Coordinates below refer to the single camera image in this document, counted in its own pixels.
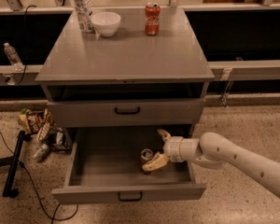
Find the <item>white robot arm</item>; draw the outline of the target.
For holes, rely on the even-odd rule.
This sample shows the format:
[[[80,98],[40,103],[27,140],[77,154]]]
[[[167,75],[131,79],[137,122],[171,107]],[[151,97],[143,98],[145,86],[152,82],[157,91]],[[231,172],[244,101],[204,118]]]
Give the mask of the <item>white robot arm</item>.
[[[152,172],[168,162],[191,161],[208,169],[233,165],[280,199],[280,163],[235,145],[218,133],[204,133],[199,139],[171,136],[158,129],[164,145],[153,159],[142,166]]]

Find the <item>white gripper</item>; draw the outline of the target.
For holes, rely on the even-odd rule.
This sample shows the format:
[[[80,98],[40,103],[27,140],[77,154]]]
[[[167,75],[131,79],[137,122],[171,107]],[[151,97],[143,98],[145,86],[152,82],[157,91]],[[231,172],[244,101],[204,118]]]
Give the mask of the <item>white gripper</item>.
[[[142,169],[145,172],[153,172],[165,166],[169,161],[183,162],[194,161],[199,157],[199,140],[184,138],[182,136],[171,136],[164,129],[158,129],[164,146],[164,153],[157,152],[151,161],[145,163]]]

